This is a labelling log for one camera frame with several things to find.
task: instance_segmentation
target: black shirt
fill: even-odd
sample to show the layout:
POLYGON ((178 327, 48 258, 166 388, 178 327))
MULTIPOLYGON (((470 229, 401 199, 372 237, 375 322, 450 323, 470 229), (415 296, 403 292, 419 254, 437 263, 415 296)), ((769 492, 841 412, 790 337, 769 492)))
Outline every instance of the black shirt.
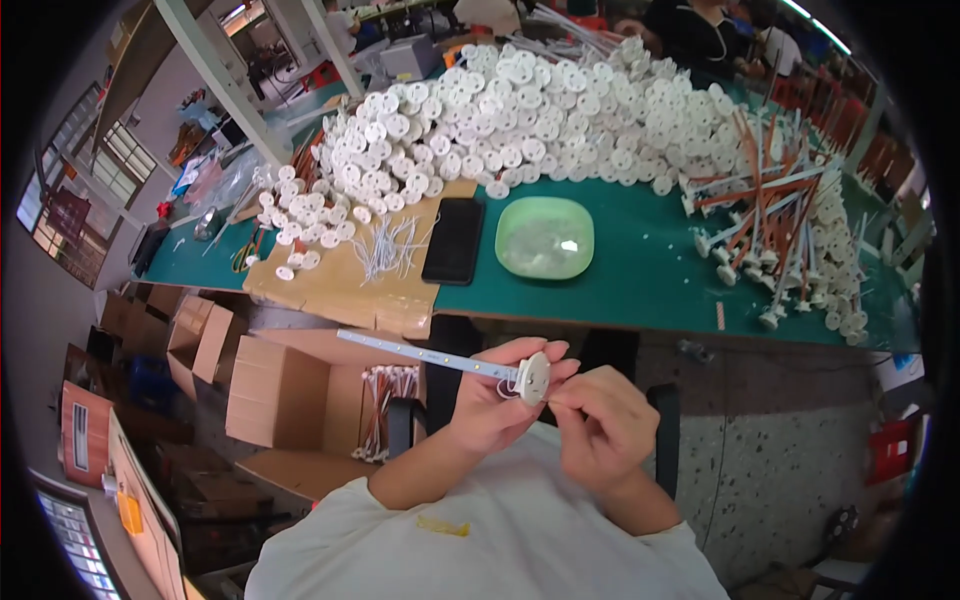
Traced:
POLYGON ((747 48, 727 17, 713 27, 687 0, 654 0, 643 15, 643 25, 663 42, 663 55, 678 65, 732 80, 733 59, 747 48))

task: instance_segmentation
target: metal bowl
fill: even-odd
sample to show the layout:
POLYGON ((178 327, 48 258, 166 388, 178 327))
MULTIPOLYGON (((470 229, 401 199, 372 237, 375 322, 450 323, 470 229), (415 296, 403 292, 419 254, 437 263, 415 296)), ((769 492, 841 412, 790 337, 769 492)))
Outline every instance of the metal bowl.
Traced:
POLYGON ((213 239, 213 236, 217 234, 223 224, 224 216, 220 214, 216 207, 211 206, 201 215, 197 225, 193 227, 193 239, 198 242, 208 242, 213 239))

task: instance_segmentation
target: electronic device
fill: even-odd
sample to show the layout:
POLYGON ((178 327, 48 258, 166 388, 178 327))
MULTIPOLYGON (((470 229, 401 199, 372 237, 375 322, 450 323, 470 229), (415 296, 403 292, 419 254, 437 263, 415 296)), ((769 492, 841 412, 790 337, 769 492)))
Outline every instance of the electronic device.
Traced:
POLYGON ((377 348, 406 356, 416 358, 426 363, 440 365, 449 369, 456 369, 462 372, 475 372, 486 377, 492 377, 497 380, 496 392, 504 398, 519 396, 530 406, 536 406, 546 395, 547 387, 550 385, 550 361, 546 359, 546 354, 537 352, 530 358, 520 361, 517 367, 506 367, 504 365, 495 365, 486 363, 474 358, 464 358, 456 354, 447 354, 428 348, 417 348, 397 342, 387 342, 372 336, 347 331, 345 329, 337 330, 337 337, 341 340, 363 344, 371 348, 377 348))
POLYGON ((420 276, 426 283, 470 285, 480 249, 484 205, 473 198, 440 200, 439 221, 420 276))

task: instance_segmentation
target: green plastic bowl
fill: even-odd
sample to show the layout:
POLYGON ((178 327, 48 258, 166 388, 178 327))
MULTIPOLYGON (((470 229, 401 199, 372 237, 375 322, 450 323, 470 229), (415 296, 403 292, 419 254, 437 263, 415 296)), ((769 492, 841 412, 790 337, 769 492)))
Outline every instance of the green plastic bowl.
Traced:
POLYGON ((593 260, 593 219, 581 205, 566 198, 529 196, 504 208, 496 224, 493 244, 496 259, 516 276, 532 279, 570 279, 587 269, 593 260), (548 243, 531 245, 519 252, 517 245, 531 236, 555 232, 548 243), (508 250, 511 242, 513 251, 508 250), (538 253, 544 248, 546 252, 538 253), (532 260, 524 255, 533 255, 532 260))

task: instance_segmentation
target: yellow stain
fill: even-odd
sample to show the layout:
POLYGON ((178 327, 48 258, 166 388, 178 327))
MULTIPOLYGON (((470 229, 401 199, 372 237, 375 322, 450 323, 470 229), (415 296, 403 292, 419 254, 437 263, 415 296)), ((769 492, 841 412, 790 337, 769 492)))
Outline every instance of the yellow stain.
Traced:
POLYGON ((465 538, 470 535, 470 524, 454 525, 449 521, 431 518, 428 516, 417 515, 417 527, 425 529, 435 534, 446 534, 448 536, 457 536, 465 538))

